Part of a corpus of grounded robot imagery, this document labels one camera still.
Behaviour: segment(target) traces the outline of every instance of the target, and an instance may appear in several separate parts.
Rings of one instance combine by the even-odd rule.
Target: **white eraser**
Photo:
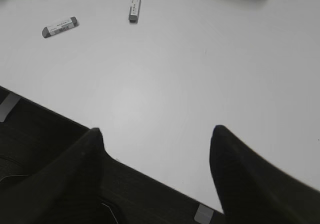
[[[58,33],[62,33],[71,28],[74,28],[78,24],[78,20],[73,16],[55,24],[48,25],[42,30],[42,36],[48,38],[54,36]]]
[[[129,21],[136,22],[139,18],[141,0],[132,0],[129,12]]]

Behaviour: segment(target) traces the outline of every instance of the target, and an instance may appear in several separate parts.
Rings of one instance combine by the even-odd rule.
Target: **white table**
[[[129,4],[0,1],[0,85],[100,127],[114,158],[219,211],[218,124],[320,189],[320,0],[142,0],[138,24]]]

